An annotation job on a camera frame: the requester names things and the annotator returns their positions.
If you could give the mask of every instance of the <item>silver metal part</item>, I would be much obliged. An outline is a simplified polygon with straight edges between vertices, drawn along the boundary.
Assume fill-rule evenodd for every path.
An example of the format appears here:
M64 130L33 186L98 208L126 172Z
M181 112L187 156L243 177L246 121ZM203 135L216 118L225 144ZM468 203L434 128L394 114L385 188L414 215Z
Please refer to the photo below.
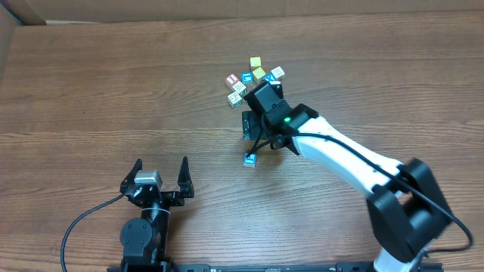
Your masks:
M152 184L157 185L161 190L161 177L158 170L140 170L136 173L135 184Z

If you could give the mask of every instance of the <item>block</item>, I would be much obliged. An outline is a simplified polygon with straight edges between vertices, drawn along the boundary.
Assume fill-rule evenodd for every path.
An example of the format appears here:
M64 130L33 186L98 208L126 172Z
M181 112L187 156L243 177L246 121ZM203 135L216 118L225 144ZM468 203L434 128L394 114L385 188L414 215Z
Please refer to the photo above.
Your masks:
M275 78L274 75L272 75L272 73L264 76L264 80L267 81L267 82L274 82L274 81L277 81L277 79Z
M240 78L242 79L242 83L245 86L252 86L254 83L254 78L251 72L242 73L242 75L240 75Z
M242 82L235 83L234 91L237 92L241 97L247 93L247 87Z
M232 108L234 108L234 109L236 107L239 107L240 105L242 105L242 97L240 97L240 95L236 91L229 94L227 96L227 99L228 99L228 102L230 103L230 105L232 106Z
M234 90L234 85L239 82L239 78L234 75L233 73L229 76L227 76L227 78L225 79L225 84L227 85L227 87L229 87L232 91L235 91Z
M257 155L254 153L247 158L247 154L247 152L244 154L244 166L255 168L257 162Z
M284 73L284 71L282 70L282 68L279 66L279 67L276 67L274 68L271 73L275 76L275 78L278 80L278 81L281 81L283 79L286 78L286 74Z
M252 74L254 75L254 80L257 82L257 84L259 84L265 76L265 72L262 67L255 69Z
M254 71L257 68L261 67L261 60L260 57L251 57L250 58L250 70Z

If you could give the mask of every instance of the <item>blue block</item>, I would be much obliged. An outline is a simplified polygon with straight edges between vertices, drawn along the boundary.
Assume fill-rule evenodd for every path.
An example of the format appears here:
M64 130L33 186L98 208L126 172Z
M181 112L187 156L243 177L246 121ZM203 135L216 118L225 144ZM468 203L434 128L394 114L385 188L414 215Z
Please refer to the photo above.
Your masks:
M256 167L257 155L252 154L247 158L247 154L248 153L244 154L244 166L245 167L253 167L253 168Z
M252 82L254 81L254 78L251 72L242 73L242 75L240 75L240 78L242 79L242 83L248 86L252 86Z
M264 80L267 81L267 82L277 81L277 79L275 78L275 76L272 73L264 76Z

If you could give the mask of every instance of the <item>yellow block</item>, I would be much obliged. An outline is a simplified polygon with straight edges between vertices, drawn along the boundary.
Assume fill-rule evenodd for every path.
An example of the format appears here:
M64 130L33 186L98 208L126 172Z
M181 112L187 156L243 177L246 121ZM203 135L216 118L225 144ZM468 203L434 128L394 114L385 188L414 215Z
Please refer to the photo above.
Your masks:
M261 67L261 60L260 57L251 57L250 58L250 70L254 71L255 69Z
M265 72L262 67L255 69L252 73L254 74L254 79L256 80L257 84L264 79Z

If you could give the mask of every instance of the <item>tabletop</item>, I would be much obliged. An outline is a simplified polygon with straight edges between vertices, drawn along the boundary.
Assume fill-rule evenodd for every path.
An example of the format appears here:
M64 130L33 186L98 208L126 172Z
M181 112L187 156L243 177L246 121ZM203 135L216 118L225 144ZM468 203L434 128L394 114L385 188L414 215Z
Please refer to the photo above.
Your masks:
M0 270L61 270L61 240L112 199L137 158L176 186L183 156L195 198L174 208L168 255L180 264L371 261L365 200L324 166L242 137L225 77L281 66L306 104L365 147L433 170L473 231L446 270L484 270L484 12L367 14L17 27L0 89ZM119 264L127 200L80 221L67 268ZM448 228L435 247L465 244Z

